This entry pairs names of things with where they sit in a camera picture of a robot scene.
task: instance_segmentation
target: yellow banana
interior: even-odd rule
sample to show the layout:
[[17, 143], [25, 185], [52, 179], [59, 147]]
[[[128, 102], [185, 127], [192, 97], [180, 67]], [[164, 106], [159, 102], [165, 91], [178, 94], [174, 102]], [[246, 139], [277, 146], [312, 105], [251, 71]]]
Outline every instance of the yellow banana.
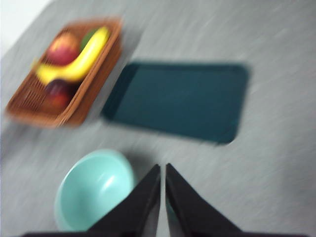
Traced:
[[62, 78], [68, 82], [81, 81], [88, 74], [103, 46], [108, 41], [109, 36], [109, 30], [101, 27], [93, 34], [80, 55], [72, 63], [66, 66], [40, 64], [36, 68], [36, 76], [44, 85], [47, 85], [56, 78]]

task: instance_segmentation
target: gray table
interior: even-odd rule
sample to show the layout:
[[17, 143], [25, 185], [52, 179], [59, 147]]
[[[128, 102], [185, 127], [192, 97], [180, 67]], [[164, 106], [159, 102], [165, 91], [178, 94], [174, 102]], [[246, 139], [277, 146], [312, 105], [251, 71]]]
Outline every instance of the gray table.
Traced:
[[[3, 116], [63, 25], [108, 15], [124, 19], [124, 52], [81, 127], [39, 129]], [[251, 78], [236, 139], [216, 146], [100, 119], [134, 59], [246, 63]], [[56, 230], [61, 180], [99, 148], [123, 152], [139, 177], [154, 163], [172, 163], [244, 230], [316, 236], [316, 1], [54, 1], [1, 61], [1, 236]], [[168, 235], [162, 204], [157, 236]]]

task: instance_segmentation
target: red apple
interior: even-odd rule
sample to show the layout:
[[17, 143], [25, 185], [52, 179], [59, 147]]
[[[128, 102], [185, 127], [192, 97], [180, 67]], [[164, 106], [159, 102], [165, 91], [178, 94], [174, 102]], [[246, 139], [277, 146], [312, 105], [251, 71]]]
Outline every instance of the red apple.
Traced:
[[70, 103], [77, 88], [76, 85], [69, 84], [63, 79], [55, 79], [46, 86], [45, 91], [53, 106], [65, 108]]
[[67, 65], [79, 55], [79, 40], [71, 33], [63, 33], [48, 48], [46, 57], [56, 65]]

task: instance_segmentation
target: fruit basket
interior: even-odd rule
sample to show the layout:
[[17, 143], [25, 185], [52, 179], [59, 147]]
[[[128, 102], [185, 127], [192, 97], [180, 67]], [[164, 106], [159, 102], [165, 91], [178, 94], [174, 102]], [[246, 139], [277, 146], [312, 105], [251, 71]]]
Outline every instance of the fruit basket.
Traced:
[[[6, 112], [14, 120], [41, 127], [82, 124], [93, 101], [119, 59], [121, 20], [104, 18], [76, 21], [65, 26], [55, 37], [56, 39], [61, 34], [70, 32], [78, 39], [82, 39], [90, 30], [103, 26], [111, 32], [110, 37], [67, 107], [54, 108], [51, 106], [45, 92], [45, 85], [39, 81], [34, 70], [31, 70], [10, 99]], [[39, 59], [39, 63], [47, 62], [47, 50]]]

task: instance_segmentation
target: bowl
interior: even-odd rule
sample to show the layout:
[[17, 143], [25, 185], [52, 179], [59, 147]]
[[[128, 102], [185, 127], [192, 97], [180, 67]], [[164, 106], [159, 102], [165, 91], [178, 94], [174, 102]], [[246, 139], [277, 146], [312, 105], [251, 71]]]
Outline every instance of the bowl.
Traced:
[[55, 200], [61, 231], [86, 231], [124, 200], [135, 187], [128, 160], [113, 150], [98, 150], [80, 159], [62, 181]]

